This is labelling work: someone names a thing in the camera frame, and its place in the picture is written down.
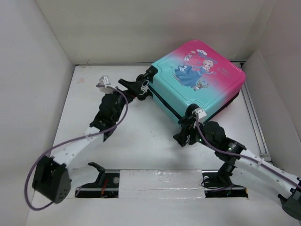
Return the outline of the pink teal suitcase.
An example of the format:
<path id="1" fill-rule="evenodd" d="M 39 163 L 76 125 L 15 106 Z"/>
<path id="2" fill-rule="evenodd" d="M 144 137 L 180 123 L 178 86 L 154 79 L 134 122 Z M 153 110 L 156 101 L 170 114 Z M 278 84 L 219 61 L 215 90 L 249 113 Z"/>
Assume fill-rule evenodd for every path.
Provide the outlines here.
<path id="1" fill-rule="evenodd" d="M 207 122 L 238 96 L 246 75 L 205 43 L 191 40 L 152 63 L 140 79 L 148 80 L 147 96 L 176 123 L 195 119 L 191 112 L 199 107 Z"/>

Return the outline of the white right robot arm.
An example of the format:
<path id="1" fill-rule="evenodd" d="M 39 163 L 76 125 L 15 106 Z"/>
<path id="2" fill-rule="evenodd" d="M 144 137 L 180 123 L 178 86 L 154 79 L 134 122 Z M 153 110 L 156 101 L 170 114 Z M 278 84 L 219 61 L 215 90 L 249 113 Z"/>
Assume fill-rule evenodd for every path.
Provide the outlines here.
<path id="1" fill-rule="evenodd" d="M 224 187 L 243 186 L 254 190 L 280 205 L 296 220 L 301 219 L 301 178 L 275 167 L 253 154 L 241 143 L 226 136 L 217 122 L 205 124 L 195 119 L 180 120 L 181 132 L 174 139 L 181 145 L 199 142 L 211 150 L 224 164 L 217 179 Z"/>

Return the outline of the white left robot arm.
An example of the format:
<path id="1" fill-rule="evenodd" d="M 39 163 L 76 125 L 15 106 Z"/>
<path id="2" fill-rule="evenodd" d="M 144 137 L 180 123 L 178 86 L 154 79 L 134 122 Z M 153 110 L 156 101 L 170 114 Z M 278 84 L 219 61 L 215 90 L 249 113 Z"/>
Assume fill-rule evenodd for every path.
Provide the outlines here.
<path id="1" fill-rule="evenodd" d="M 52 203 L 62 202 L 71 191 L 73 173 L 71 163 L 82 153 L 96 138 L 106 141 L 115 131 L 117 126 L 125 119 L 129 104 L 135 99 L 144 100 L 147 96 L 145 88 L 147 79 L 137 81 L 119 80 L 119 84 L 126 89 L 111 87 L 101 78 L 97 87 L 104 93 L 99 110 L 89 124 L 88 129 L 80 137 L 64 141 L 54 148 L 64 146 L 60 152 L 49 156 L 47 152 L 37 159 L 36 165 L 30 174 L 33 176 L 32 188 Z"/>

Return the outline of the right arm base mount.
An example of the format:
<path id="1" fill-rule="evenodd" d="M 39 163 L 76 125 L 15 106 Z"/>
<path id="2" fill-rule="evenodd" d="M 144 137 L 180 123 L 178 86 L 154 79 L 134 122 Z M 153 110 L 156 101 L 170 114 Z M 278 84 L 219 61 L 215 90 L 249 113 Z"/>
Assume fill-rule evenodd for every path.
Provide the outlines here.
<path id="1" fill-rule="evenodd" d="M 231 182 L 230 176 L 234 167 L 224 163 L 219 169 L 202 171 L 201 186 L 205 198 L 248 198 L 247 189 Z"/>

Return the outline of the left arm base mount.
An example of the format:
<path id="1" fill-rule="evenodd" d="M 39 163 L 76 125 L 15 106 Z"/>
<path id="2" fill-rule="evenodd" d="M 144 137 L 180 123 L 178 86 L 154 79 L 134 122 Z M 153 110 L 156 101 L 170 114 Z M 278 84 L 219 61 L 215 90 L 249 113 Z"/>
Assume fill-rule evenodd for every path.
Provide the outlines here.
<path id="1" fill-rule="evenodd" d="M 118 198 L 120 170 L 106 170 L 95 162 L 89 162 L 88 166 L 95 168 L 98 175 L 92 182 L 77 187 L 75 198 Z"/>

